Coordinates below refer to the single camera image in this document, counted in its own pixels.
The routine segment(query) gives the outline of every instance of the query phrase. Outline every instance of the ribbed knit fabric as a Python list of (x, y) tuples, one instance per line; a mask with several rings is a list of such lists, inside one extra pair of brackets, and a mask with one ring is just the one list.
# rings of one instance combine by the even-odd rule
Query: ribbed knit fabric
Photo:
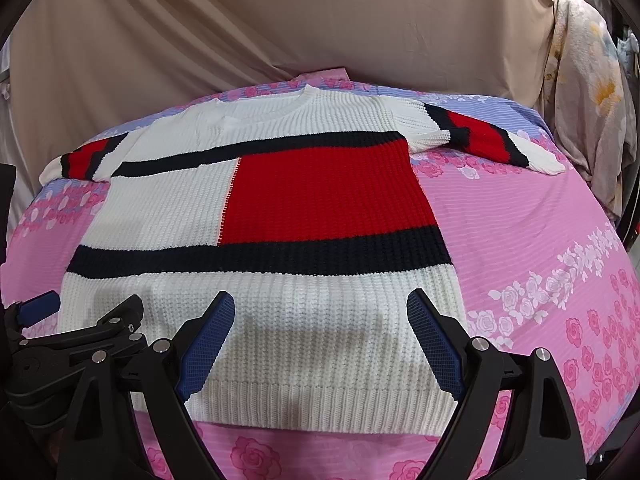
[(553, 155), (482, 121), (309, 86), (195, 105), (64, 155), (43, 180), (66, 173), (111, 187), (67, 269), (58, 329), (138, 294), (142, 332), (171, 337), (226, 290), (236, 321), (187, 403), (196, 420), (440, 434), (454, 403), (406, 298), (421, 287), (461, 322), (464, 308), (408, 152), (445, 143), (560, 171)]

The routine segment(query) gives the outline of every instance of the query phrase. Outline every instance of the color block sweater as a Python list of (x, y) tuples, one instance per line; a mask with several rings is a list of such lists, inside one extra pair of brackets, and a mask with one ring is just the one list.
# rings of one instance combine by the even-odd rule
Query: color block sweater
[(63, 155), (41, 176), (110, 180), (65, 274), (59, 330), (130, 294), (171, 337), (219, 290), (236, 321), (194, 420), (440, 434), (454, 402), (406, 318), (421, 287), (463, 322), (453, 264), (409, 152), (453, 146), (543, 173), (539, 146), (411, 99), (306, 86), (194, 105)]

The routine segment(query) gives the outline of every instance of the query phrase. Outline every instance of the red rectangle on sweater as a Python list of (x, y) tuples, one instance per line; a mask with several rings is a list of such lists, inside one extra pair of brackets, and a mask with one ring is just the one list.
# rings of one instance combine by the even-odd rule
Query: red rectangle on sweater
[(404, 139), (241, 158), (220, 244), (332, 240), (436, 225)]

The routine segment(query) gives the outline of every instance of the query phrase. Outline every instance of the pink bed sheet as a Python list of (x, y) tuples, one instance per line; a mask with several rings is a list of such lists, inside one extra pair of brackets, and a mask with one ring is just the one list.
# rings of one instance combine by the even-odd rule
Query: pink bed sheet
[[(371, 88), (350, 83), (345, 89), (358, 85)], [(414, 155), (412, 165), (455, 264), (469, 333), (523, 354), (538, 346), (551, 351), (589, 457), (640, 381), (640, 285), (599, 204), (545, 139), (536, 142), (557, 153), (568, 168), (564, 174), (549, 177), (446, 149)], [(34, 201), (1, 269), (6, 303), (60, 290), (66, 265), (107, 190), (108, 184), (68, 181), (61, 192)], [(25, 335), (55, 328), (53, 316)], [(472, 479), (489, 469), (508, 404), (504, 393)], [(148, 416), (139, 413), (138, 421), (155, 473), (171, 478)], [(411, 480), (438, 441), (410, 434), (196, 426), (229, 480)]]

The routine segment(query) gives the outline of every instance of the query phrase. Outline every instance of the sweater's right sleeve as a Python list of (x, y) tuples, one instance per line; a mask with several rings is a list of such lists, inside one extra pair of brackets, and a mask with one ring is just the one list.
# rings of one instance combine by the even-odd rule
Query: sweater's right sleeve
[(140, 128), (133, 132), (92, 140), (77, 150), (59, 156), (42, 171), (40, 184), (45, 186), (57, 178), (108, 182), (143, 130), (144, 128)]

